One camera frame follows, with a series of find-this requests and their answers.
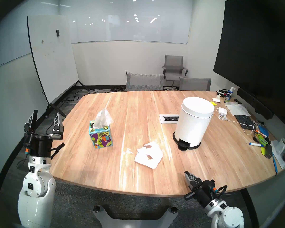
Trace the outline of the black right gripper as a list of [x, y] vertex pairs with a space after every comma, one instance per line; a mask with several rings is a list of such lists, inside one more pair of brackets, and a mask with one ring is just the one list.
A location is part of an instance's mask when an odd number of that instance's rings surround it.
[[184, 195], [186, 201], [196, 199], [205, 208], [209, 203], [217, 198], [214, 181], [202, 181], [199, 177], [190, 172], [184, 172], [185, 179], [191, 192]]

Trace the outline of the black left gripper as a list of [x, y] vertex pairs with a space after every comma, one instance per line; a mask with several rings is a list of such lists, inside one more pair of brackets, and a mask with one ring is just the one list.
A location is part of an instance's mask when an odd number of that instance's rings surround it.
[[38, 110], [34, 110], [24, 125], [24, 147], [25, 154], [30, 156], [55, 156], [63, 148], [61, 143], [52, 148], [54, 140], [63, 139], [63, 121], [59, 112], [53, 121], [52, 134], [35, 134]]

